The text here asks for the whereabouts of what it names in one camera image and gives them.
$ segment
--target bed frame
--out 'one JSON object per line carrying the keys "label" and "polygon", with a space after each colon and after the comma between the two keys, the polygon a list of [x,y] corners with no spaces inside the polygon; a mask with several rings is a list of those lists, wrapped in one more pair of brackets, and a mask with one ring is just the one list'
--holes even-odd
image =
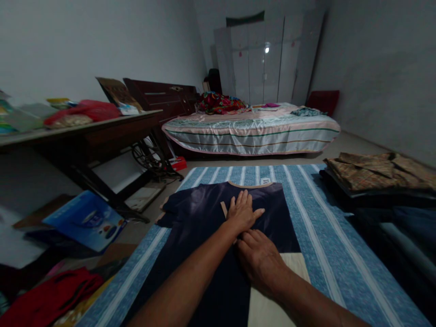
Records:
{"label": "bed frame", "polygon": [[[156,82],[145,82],[134,79],[123,79],[130,94],[136,99],[145,111],[161,109],[163,112],[158,115],[159,125],[153,129],[159,145],[164,152],[165,157],[171,158],[171,150],[168,142],[171,144],[174,152],[178,156],[185,157],[189,160],[250,160],[259,159],[257,156],[247,157],[228,154],[204,154],[191,151],[169,140],[162,131],[162,125],[178,116],[186,116],[195,113],[195,103],[200,97],[195,86],[167,84]],[[276,154],[268,156],[276,158],[289,158],[291,156],[302,156],[306,154]]]}

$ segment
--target red box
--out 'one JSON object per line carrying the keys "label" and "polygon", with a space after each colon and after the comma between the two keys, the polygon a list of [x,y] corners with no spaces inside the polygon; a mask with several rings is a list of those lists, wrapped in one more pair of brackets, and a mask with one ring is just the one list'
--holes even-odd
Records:
{"label": "red box", "polygon": [[170,162],[171,167],[173,167],[175,171],[179,171],[188,167],[184,157],[176,157],[176,159],[170,160]]}

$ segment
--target striped bedsheet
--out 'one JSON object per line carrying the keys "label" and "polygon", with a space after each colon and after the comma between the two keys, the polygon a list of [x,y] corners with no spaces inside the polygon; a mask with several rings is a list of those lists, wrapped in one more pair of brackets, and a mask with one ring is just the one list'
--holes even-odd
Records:
{"label": "striped bedsheet", "polygon": [[[312,285],[373,326],[430,326],[383,263],[326,192],[318,171],[325,165],[194,168],[179,190],[231,180],[283,184],[287,205]],[[77,326],[118,327],[170,229],[154,225],[126,265]]]}
{"label": "striped bedsheet", "polygon": [[286,103],[277,111],[192,114],[165,123],[162,130],[183,148],[207,154],[258,156],[323,151],[341,131],[338,123],[325,115],[292,115],[297,109]]}

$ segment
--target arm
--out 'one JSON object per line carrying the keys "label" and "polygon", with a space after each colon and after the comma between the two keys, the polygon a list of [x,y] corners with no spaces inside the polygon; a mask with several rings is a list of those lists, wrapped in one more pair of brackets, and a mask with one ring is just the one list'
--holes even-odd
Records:
{"label": "arm", "polygon": [[256,288],[280,303],[299,326],[369,326],[289,269],[262,232],[248,230],[237,247]]}
{"label": "arm", "polygon": [[253,212],[252,203],[247,190],[236,203],[233,197],[227,221],[171,274],[128,326],[186,326],[236,237],[265,212]]}

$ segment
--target white wall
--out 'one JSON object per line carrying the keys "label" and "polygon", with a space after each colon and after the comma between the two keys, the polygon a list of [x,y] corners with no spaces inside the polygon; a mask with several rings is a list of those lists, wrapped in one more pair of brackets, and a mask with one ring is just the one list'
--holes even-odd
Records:
{"label": "white wall", "polygon": [[[206,75],[191,0],[2,1],[0,89],[12,103],[107,101],[95,76],[195,85]],[[0,156],[0,215],[15,221],[80,189],[31,149]],[[129,154],[96,170],[119,190],[140,174]]]}
{"label": "white wall", "polygon": [[194,0],[206,67],[218,68],[213,31],[226,27],[226,17],[240,18],[265,11],[270,20],[315,9],[317,0]]}
{"label": "white wall", "polygon": [[312,90],[341,91],[346,131],[436,167],[436,4],[336,0]]}

